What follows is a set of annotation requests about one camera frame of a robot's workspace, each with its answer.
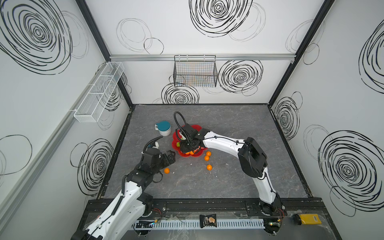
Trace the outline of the red flower-shaped fruit bowl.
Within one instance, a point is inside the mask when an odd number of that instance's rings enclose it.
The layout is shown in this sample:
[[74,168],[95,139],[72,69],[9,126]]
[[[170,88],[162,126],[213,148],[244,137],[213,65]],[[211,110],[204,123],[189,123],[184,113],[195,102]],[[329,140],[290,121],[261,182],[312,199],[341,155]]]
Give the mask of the red flower-shaped fruit bowl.
[[[184,137],[182,136],[182,133],[180,131],[180,129],[176,129],[175,132],[173,133],[173,141],[172,141],[172,148],[177,151],[179,153],[179,155],[181,157],[184,157],[184,158],[188,158],[188,157],[193,157],[193,158],[197,158],[199,156],[202,156],[205,154],[205,151],[207,150],[207,148],[204,148],[204,147],[201,147],[201,151],[199,152],[195,152],[195,151],[192,151],[194,152],[195,154],[194,155],[186,155],[185,153],[188,153],[187,150],[189,150],[189,148],[187,147],[187,143],[182,143],[181,140],[183,140]],[[180,142],[180,147],[178,148],[177,147],[177,142]]]

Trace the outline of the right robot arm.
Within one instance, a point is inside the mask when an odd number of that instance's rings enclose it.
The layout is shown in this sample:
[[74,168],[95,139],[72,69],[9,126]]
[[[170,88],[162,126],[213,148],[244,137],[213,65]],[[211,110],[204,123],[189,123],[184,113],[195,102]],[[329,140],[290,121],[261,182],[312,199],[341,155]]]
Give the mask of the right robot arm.
[[255,139],[234,139],[207,129],[198,131],[189,124],[177,128],[175,137],[184,155],[199,153],[203,149],[215,149],[237,158],[242,171],[253,179],[258,190],[260,211],[266,216],[282,212],[281,198],[269,176],[267,155]]

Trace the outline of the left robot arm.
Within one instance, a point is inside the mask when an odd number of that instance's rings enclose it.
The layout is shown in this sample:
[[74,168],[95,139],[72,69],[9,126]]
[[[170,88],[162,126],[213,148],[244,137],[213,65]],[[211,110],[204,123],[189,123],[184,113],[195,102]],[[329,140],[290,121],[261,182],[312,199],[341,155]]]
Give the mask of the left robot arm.
[[176,161],[176,153],[157,148],[142,152],[140,162],[122,179],[121,192],[85,230],[77,230],[72,240],[120,240],[142,216],[152,212],[153,197],[145,193],[154,176]]

